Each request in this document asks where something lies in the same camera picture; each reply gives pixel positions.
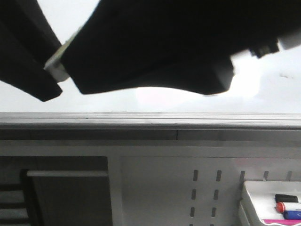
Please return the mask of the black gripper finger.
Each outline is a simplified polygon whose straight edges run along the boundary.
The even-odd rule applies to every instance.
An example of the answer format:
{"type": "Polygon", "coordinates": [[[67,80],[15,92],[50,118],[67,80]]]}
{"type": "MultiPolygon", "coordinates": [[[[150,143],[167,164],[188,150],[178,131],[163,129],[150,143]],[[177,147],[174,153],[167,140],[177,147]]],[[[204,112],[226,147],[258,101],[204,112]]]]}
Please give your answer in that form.
{"type": "Polygon", "coordinates": [[[44,65],[61,46],[36,0],[0,2],[0,80],[40,101],[61,88],[44,65]]]}
{"type": "Polygon", "coordinates": [[[228,91],[230,56],[276,52],[301,26],[298,0],[102,0],[61,62],[82,94],[167,87],[228,91]]]}

